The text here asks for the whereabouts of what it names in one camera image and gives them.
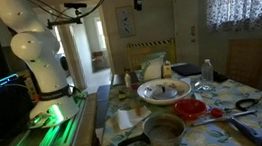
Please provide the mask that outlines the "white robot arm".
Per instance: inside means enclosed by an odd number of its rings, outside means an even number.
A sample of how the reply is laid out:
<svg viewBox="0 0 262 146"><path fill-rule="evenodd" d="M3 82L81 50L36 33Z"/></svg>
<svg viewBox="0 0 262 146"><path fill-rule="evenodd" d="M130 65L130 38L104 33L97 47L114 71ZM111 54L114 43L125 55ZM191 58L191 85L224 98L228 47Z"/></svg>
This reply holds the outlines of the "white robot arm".
<svg viewBox="0 0 262 146"><path fill-rule="evenodd" d="M62 124L79 111L56 53L59 42L36 17L27 0L0 0L0 18L16 34L11 49L24 60L40 88L40 100L30 111L32 128Z"/></svg>

